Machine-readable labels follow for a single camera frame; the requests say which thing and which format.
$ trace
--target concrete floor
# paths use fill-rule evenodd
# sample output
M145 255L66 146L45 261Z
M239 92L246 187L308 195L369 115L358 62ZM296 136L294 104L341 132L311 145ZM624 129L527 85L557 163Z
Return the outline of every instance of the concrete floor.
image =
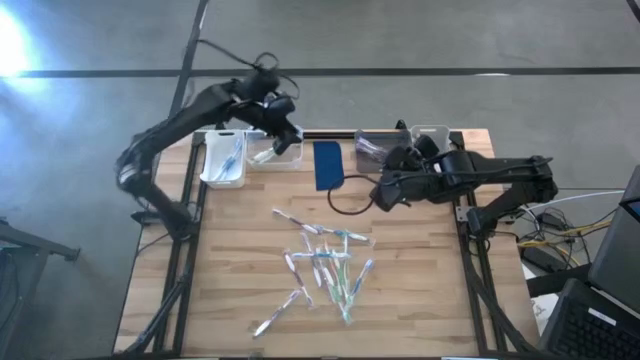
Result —
M197 5L6 0L0 71L179 69ZM210 4L202 29L247 58L272 51L285 68L638 66L638 34L623 0L225 0ZM193 66L239 67L204 48ZM196 88L219 80L195 79ZM624 188L640 162L639 75L296 80L291 119L303 127L384 128L402 118L489 128L499 156L555 158L558 198ZM167 116L176 83L0 79L0 216L82 247L75 264L51 259L12 359L110 353L140 232L113 163L133 134ZM558 207L588 223L618 199ZM592 255L601 237L589 240Z

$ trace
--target clear plastic container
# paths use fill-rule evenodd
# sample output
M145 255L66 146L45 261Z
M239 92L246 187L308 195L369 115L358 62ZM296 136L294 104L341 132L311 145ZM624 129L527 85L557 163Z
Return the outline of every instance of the clear plastic container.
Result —
M268 137L263 131L247 131L247 151L245 154L245 159L247 159L247 162L249 163L251 168L256 171L287 171L299 169L302 165L302 150L304 148L302 145L304 143L304 132L302 128L297 128L298 136L300 136L303 141L299 144L289 145L287 150L285 150L282 155L273 155L264 162L256 161L254 158L260 153L264 153L273 149L274 139L272 137Z
M247 150L244 131L212 130L207 131L204 139L207 152L200 180L214 189L234 189L244 186L246 171L244 156Z
M433 140L440 150L439 153L449 151L449 127L445 125L415 125L411 127L411 140L415 142L420 135L427 135Z

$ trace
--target wooden table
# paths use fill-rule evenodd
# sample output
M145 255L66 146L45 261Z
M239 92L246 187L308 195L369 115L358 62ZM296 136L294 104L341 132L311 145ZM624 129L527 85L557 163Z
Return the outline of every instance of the wooden table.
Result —
M487 130L462 132L467 149L493 156ZM339 142L345 173L355 173L353 142ZM156 182L173 198L179 198L182 190L189 143L183 139L163 152L160 160ZM336 206L359 208L370 189L370 183L347 181L335 194ZM500 186L481 187L476 191L479 205L501 191ZM308 223L346 228L376 239L373 249L353 246L352 277L368 258L376 262L352 309L351 326L343 324L336 307L316 288L310 265L301 261L302 276L318 307L309 311L299 298L263 337L252 339L252 331L296 287L282 251L304 249L300 229L272 215L273 207ZM146 228L140 246L164 233L161 226ZM327 240L330 245L339 243L334 237ZM115 350L131 344L157 310L169 249L170 240L163 240L138 257ZM513 238L494 237L489 258L501 306L535 344L535 319ZM243 188L208 192L193 281L183 356L477 354L451 204L423 201L411 208L396 206L389 213L374 206L359 216L339 215L329 208L326 192L315 190L311 142L305 144L298 171L248 171ZM486 309L483 312L491 347L490 320ZM168 339L172 339L171 323L169 329Z

